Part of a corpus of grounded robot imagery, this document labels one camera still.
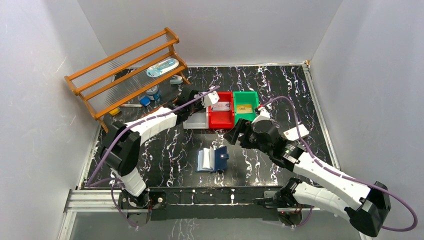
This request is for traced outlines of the blue card holder wallet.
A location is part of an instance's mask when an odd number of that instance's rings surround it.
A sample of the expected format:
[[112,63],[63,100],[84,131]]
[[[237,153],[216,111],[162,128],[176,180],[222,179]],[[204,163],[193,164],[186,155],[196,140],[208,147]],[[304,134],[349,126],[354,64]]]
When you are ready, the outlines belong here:
[[226,146],[214,149],[212,146],[203,148],[196,153],[196,172],[215,173],[228,167],[228,149]]

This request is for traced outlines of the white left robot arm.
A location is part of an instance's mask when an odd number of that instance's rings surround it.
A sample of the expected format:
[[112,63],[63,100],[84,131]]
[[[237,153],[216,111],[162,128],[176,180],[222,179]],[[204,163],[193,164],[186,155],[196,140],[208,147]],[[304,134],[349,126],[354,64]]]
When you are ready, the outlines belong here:
[[183,89],[174,100],[165,102],[146,116],[128,123],[114,122],[108,130],[100,152],[99,165],[107,165],[122,184],[124,197],[135,208],[150,202],[149,188],[137,169],[140,148],[163,131],[185,122],[218,101],[215,91]]

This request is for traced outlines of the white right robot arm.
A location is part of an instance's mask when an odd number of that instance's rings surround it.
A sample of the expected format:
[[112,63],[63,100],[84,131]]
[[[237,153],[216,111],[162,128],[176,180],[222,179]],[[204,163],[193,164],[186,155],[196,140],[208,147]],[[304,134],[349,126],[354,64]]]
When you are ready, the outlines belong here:
[[304,176],[319,186],[291,178],[280,191],[288,207],[297,204],[318,207],[347,220],[356,230],[377,237],[383,228],[391,202],[387,187],[379,181],[365,184],[344,174],[310,154],[299,141],[309,134],[304,125],[284,132],[270,120],[249,121],[240,118],[224,134],[229,144],[266,154],[277,166]]

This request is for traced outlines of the gold credit card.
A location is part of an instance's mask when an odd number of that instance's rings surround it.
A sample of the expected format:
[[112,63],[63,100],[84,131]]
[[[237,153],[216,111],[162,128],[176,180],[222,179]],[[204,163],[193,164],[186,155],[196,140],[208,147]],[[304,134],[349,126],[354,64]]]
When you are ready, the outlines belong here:
[[251,104],[237,104],[235,111],[237,114],[251,114],[254,112]]

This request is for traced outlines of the white VIP card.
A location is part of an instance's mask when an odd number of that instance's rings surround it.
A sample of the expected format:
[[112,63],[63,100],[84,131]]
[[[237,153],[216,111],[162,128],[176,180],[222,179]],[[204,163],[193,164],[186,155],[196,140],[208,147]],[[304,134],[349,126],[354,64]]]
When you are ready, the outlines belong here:
[[218,101],[210,108],[212,112],[227,112],[231,110],[231,103],[229,101]]

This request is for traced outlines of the pale green tape dispenser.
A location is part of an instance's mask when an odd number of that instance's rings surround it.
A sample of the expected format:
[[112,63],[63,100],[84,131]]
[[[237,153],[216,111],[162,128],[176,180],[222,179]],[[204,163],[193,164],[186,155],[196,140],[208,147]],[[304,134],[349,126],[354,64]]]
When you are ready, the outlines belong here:
[[169,83],[171,85],[179,85],[183,82],[183,77],[180,75],[173,75],[172,78],[169,80]]

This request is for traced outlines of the red plastic bin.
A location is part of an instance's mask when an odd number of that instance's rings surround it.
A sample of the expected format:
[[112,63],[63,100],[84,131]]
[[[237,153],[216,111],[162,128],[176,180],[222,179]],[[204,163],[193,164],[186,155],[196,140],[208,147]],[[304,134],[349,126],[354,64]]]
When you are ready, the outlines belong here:
[[233,92],[218,92],[219,102],[230,102],[230,111],[211,111],[211,106],[207,109],[208,128],[211,130],[231,129],[235,125],[235,109]]

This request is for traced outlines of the white plastic bin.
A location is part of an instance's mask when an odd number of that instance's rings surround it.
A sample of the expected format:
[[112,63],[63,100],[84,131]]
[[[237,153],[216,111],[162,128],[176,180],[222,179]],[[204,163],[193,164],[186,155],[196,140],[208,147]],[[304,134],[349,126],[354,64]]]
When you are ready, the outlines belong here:
[[183,122],[183,128],[185,130],[208,129],[209,118],[207,111],[202,110],[189,116],[188,119]]

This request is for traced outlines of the green plastic bin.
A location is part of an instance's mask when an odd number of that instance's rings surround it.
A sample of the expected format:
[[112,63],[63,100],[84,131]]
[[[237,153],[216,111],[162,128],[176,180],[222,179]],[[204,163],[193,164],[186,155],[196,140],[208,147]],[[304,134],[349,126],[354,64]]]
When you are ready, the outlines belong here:
[[256,91],[234,91],[234,123],[239,119],[253,121],[256,118],[255,108],[259,106],[258,93]]

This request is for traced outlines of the small blue box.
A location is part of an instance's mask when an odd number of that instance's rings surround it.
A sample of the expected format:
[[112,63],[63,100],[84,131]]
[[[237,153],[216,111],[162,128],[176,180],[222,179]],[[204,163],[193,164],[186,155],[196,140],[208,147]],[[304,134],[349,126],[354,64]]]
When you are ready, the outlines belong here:
[[151,100],[149,97],[144,96],[139,100],[139,103],[143,106],[143,107],[147,107],[151,104]]

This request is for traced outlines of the white marker pen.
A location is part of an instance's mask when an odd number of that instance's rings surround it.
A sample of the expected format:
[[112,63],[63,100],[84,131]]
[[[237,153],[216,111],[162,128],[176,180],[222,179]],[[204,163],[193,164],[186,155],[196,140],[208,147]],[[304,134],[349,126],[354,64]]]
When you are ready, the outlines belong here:
[[119,107],[122,108],[143,108],[144,106],[142,104],[122,104]]

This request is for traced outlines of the white box with red logo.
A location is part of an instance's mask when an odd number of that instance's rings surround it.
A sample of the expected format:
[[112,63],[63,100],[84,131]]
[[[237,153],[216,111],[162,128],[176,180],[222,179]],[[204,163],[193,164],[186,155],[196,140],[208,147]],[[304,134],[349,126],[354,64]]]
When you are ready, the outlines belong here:
[[282,136],[289,141],[296,141],[307,137],[309,133],[308,129],[303,124],[300,124],[284,131]]

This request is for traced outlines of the orange wooden shelf rack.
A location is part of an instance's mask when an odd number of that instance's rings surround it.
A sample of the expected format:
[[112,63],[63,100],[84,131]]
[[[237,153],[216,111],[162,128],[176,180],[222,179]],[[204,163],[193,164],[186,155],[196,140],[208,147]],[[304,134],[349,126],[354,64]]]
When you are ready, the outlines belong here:
[[[64,76],[64,79],[73,94],[81,98],[94,120],[107,132],[104,116],[148,89],[174,75],[189,84],[184,76],[188,66],[175,49],[179,42],[177,34],[166,27],[72,75]],[[148,68],[169,59],[177,60],[175,67],[160,76],[147,75]]]

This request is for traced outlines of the yellow small block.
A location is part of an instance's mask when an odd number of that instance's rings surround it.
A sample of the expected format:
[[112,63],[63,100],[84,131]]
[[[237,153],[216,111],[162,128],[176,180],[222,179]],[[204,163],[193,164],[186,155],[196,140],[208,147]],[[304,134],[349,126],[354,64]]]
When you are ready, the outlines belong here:
[[111,116],[116,116],[116,115],[118,115],[120,112],[121,112],[121,110],[117,107],[117,108],[114,108],[114,109],[112,109],[111,111],[109,111],[109,114],[110,114]]

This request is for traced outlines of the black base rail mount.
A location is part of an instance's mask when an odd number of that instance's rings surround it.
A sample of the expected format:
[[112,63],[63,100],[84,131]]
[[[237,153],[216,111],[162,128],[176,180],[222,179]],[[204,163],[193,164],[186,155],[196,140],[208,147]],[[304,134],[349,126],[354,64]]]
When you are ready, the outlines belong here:
[[139,197],[122,190],[117,206],[137,222],[175,219],[257,219],[295,228],[311,215],[311,206],[282,196],[280,186],[151,187]]

